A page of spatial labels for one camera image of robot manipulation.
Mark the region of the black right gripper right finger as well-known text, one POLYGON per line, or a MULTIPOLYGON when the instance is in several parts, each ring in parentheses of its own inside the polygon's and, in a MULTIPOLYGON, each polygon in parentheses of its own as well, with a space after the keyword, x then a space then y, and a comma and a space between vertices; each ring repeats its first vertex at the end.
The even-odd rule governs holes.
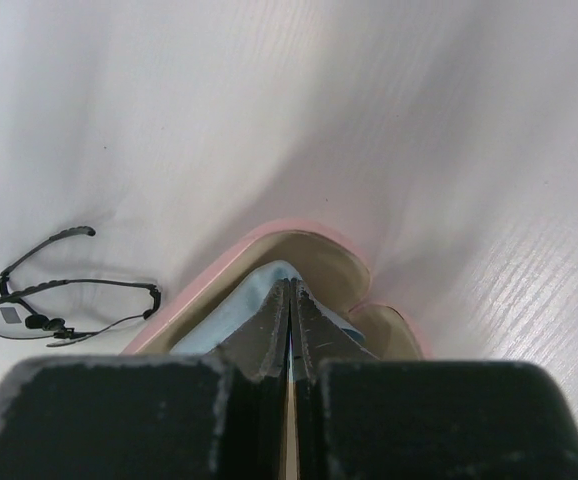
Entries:
POLYGON ((303 479, 578 479, 553 378, 518 361, 381 361, 290 287, 303 479))

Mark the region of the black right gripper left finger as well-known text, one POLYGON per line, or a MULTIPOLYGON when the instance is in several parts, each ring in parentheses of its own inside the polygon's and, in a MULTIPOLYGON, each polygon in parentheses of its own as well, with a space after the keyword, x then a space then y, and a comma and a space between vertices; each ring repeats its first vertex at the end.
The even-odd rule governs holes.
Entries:
POLYGON ((288 361, 25 360, 0 385, 0 479, 278 479, 288 361))

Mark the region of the pink glasses case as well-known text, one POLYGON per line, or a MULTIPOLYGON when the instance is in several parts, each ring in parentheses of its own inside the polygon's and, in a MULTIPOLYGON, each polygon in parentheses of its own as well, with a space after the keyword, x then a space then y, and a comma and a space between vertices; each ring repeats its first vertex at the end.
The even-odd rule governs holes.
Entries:
POLYGON ((367 301, 371 281, 339 233, 271 222, 207 267, 124 352, 217 355, 255 371, 283 361, 316 368, 324 358, 424 359, 402 315, 367 301))

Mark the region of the black frame glasses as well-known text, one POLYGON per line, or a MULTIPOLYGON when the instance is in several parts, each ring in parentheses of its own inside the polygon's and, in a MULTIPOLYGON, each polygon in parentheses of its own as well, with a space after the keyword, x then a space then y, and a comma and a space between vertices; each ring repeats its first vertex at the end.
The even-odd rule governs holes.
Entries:
POLYGON ((51 245, 74 237, 92 238, 91 226, 63 229, 19 256, 0 272, 0 338, 46 340, 49 348, 84 342, 129 322, 155 316, 162 292, 153 281, 85 277, 51 279, 17 287, 14 273, 51 245))

